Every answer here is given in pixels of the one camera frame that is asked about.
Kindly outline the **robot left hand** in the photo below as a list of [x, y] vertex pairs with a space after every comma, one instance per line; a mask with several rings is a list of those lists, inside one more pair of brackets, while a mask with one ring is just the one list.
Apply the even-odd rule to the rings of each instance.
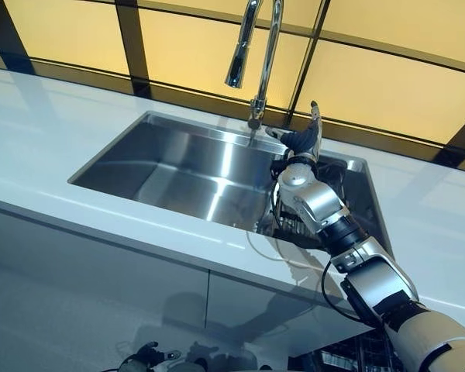
[[157, 347], [157, 342], [147, 343], [139, 348], [133, 359], [140, 362], [146, 369], [150, 369], [163, 362], [177, 360], [181, 357], [179, 350], [162, 352], [157, 350]]

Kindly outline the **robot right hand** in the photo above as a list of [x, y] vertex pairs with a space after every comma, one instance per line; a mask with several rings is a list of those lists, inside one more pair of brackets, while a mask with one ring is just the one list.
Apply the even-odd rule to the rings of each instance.
[[267, 127], [265, 133], [279, 140], [294, 155], [309, 153], [317, 162], [322, 142], [322, 117], [319, 105], [316, 101], [311, 101], [311, 121], [305, 130], [288, 133], [278, 128]]

